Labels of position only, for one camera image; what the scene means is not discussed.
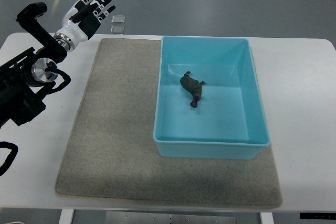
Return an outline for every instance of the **robotic hand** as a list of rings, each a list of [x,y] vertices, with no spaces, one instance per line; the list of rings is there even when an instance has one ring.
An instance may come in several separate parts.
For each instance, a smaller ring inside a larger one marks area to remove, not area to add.
[[[18,15],[16,21],[33,35],[44,47],[34,53],[31,47],[12,60],[0,66],[0,128],[12,119],[18,126],[31,121],[45,108],[43,98],[62,90],[70,83],[70,77],[57,69],[67,52],[73,51],[80,42],[90,39],[100,27],[100,23],[116,7],[104,10],[112,0],[79,0],[66,13],[62,28],[54,37],[47,33],[36,21],[47,11],[40,2],[28,5]],[[63,82],[56,88],[56,78]],[[30,87],[42,87],[36,93]],[[0,166],[0,176],[13,162],[17,146],[0,142],[0,148],[12,150],[5,163]]]
[[[66,13],[62,28],[54,38],[68,51],[73,51],[80,42],[90,39],[100,23],[116,7],[113,5],[103,12],[112,0],[79,0]]]

